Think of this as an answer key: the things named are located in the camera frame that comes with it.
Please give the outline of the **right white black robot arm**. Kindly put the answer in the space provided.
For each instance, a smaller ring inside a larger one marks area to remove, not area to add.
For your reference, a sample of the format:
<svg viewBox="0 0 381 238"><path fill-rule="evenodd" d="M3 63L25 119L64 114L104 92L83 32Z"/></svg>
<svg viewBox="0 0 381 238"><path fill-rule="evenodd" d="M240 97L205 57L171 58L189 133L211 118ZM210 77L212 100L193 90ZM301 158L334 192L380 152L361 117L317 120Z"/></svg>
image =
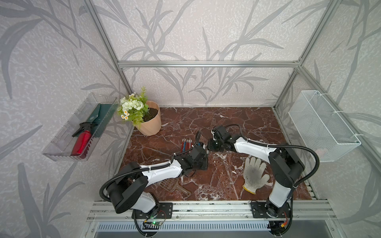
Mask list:
<svg viewBox="0 0 381 238"><path fill-rule="evenodd" d="M269 175L264 171L270 165L275 183L266 201L265 210L273 218L278 217L296 188L314 175L320 166L317 153L305 146L263 143L246 138L243 133L231 135L226 126L214 127L211 133L212 138L207 145L210 151L231 151L249 155L244 168L243 188L246 191L255 193L268 182ZM309 152L315 160L313 169L304 177L301 174L305 165L295 152L297 149Z"/></svg>

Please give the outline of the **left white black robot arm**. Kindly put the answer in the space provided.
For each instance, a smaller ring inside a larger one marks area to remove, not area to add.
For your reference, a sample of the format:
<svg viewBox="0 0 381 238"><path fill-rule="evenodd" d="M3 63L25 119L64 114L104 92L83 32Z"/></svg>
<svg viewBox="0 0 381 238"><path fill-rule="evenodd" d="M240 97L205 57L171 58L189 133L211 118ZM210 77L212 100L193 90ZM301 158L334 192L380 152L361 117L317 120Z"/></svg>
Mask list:
<svg viewBox="0 0 381 238"><path fill-rule="evenodd" d="M152 193L144 191L148 186L166 179L176 179L193 171L206 171L207 165L207 149L203 143L198 143L188 151L175 154L168 162L154 165L129 163L101 186L99 195L113 204L117 214L132 209L155 215L160 210L160 203Z"/></svg>

